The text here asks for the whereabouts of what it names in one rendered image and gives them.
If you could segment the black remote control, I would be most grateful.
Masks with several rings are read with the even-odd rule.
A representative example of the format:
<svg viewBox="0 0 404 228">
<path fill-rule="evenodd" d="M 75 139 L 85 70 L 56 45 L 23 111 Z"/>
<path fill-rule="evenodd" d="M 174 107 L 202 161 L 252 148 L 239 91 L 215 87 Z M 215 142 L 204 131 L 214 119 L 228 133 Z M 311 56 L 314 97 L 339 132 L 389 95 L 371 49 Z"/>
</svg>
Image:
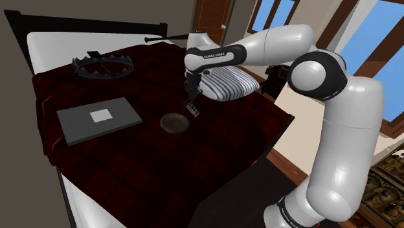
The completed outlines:
<svg viewBox="0 0 404 228">
<path fill-rule="evenodd" d="M 186 102 L 183 103 L 183 106 L 194 116 L 197 117 L 200 112 L 199 110 L 196 108 L 196 106 L 190 101 L 187 100 Z"/>
</svg>

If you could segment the white blue striped pillow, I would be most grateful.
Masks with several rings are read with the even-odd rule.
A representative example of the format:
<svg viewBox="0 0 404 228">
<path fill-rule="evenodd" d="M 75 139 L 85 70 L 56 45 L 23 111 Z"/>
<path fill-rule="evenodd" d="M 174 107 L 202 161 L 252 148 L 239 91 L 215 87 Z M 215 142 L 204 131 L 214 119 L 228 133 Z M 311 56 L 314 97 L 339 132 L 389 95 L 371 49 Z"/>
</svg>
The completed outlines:
<svg viewBox="0 0 404 228">
<path fill-rule="evenodd" d="M 248 73 L 235 66 L 207 69 L 201 74 L 199 88 L 212 100 L 236 100 L 256 91 L 259 83 Z"/>
</svg>

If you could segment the dark brown bowl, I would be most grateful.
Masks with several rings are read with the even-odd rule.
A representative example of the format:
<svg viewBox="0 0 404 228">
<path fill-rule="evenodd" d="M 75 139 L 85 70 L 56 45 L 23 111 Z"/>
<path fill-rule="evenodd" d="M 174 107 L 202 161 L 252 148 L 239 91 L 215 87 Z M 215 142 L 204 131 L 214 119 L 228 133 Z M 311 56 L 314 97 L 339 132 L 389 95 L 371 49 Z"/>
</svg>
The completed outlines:
<svg viewBox="0 0 404 228">
<path fill-rule="evenodd" d="M 160 119 L 161 128 L 167 133 L 183 133 L 190 126 L 190 121 L 182 114 L 167 113 Z"/>
</svg>

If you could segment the brown wooden door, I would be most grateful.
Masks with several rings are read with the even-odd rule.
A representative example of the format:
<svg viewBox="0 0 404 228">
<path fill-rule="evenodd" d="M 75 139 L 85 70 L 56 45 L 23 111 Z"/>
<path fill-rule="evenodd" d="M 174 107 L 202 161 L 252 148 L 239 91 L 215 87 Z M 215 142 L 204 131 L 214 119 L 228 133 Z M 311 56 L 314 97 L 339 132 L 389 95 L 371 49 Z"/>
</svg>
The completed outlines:
<svg viewBox="0 0 404 228">
<path fill-rule="evenodd" d="M 222 45 L 236 0 L 195 0 L 191 31 L 207 32 Z"/>
</svg>

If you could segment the black furniture piece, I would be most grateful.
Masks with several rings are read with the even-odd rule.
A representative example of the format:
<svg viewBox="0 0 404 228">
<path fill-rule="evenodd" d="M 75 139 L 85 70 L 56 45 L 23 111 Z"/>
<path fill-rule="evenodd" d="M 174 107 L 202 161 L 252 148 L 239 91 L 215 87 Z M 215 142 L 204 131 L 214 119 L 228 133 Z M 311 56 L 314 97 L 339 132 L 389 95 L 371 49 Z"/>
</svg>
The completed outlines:
<svg viewBox="0 0 404 228">
<path fill-rule="evenodd" d="M 289 66 L 287 65 L 268 67 L 265 71 L 267 79 L 262 86 L 262 90 L 274 99 L 277 99 L 287 82 L 288 72 Z"/>
</svg>

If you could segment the dark grey spiked crown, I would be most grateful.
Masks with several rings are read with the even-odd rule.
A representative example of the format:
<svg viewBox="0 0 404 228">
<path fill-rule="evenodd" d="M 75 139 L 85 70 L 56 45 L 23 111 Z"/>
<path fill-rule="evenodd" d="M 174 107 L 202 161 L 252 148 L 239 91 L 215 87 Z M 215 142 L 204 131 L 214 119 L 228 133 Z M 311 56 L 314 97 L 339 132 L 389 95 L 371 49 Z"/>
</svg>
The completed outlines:
<svg viewBox="0 0 404 228">
<path fill-rule="evenodd" d="M 85 56 L 83 59 L 73 58 L 72 67 L 74 72 L 84 78 L 90 79 L 114 79 L 127 76 L 133 72 L 133 60 L 129 56 L 115 57 L 111 55 L 109 57 L 102 57 L 98 51 L 88 51 L 89 57 Z M 94 71 L 90 73 L 84 66 L 92 63 L 99 63 L 105 70 L 106 74 Z M 127 68 L 123 68 L 121 72 L 114 73 L 109 66 L 109 63 L 120 63 L 127 65 Z"/>
</svg>

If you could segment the bed with dark red blanket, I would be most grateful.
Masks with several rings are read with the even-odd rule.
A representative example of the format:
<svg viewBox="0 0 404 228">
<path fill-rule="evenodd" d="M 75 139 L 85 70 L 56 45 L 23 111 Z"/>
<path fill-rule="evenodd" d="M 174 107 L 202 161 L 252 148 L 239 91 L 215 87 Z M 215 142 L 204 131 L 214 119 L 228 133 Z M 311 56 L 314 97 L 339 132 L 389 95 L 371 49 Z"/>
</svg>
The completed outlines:
<svg viewBox="0 0 404 228">
<path fill-rule="evenodd" d="M 127 228 L 187 228 L 197 204 L 266 155 L 293 120 L 253 92 L 228 104 L 202 98 L 189 130 L 166 133 L 160 119 L 167 111 L 186 114 L 184 52 L 169 44 L 119 48 L 114 55 L 134 61 L 122 79 L 82 78 L 68 64 L 32 80 L 50 163 Z M 58 108 L 118 97 L 128 99 L 141 124 L 67 145 Z"/>
</svg>

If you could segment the grey closed laptop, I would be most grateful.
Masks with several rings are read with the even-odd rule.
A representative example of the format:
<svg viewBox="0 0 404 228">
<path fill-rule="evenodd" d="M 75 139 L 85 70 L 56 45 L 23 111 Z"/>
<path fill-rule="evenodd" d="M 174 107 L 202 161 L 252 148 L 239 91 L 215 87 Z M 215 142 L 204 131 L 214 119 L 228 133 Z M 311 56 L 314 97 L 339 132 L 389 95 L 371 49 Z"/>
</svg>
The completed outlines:
<svg viewBox="0 0 404 228">
<path fill-rule="evenodd" d="M 116 98 L 57 111 L 69 146 L 142 123 L 126 98 Z"/>
</svg>

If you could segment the narrow brown framed window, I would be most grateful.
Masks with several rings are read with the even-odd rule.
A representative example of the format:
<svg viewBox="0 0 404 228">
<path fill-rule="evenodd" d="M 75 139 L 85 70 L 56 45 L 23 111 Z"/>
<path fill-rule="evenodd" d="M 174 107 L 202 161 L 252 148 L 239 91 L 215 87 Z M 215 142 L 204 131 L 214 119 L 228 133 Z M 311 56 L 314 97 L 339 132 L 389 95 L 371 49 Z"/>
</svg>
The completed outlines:
<svg viewBox="0 0 404 228">
<path fill-rule="evenodd" d="M 300 0 L 257 0 L 247 33 L 288 25 Z"/>
</svg>

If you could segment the wide brown framed window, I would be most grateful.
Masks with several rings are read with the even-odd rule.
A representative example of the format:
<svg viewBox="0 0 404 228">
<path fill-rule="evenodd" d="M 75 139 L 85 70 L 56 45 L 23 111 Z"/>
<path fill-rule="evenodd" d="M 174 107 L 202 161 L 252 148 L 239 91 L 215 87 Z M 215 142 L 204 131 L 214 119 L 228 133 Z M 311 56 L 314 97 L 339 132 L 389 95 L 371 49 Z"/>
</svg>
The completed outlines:
<svg viewBox="0 0 404 228">
<path fill-rule="evenodd" d="M 354 76 L 385 88 L 381 133 L 404 134 L 404 0 L 339 0 L 317 47 L 341 54 Z"/>
</svg>

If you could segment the ornate gold patterned panel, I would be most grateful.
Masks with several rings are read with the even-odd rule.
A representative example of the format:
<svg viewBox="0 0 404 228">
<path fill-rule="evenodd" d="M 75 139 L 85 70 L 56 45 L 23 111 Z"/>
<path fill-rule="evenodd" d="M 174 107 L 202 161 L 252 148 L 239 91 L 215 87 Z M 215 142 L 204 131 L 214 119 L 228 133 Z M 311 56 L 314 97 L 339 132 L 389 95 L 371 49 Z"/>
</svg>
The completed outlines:
<svg viewBox="0 0 404 228">
<path fill-rule="evenodd" d="M 355 228 L 404 228 L 404 148 L 370 168 L 360 208 L 349 222 Z"/>
</svg>

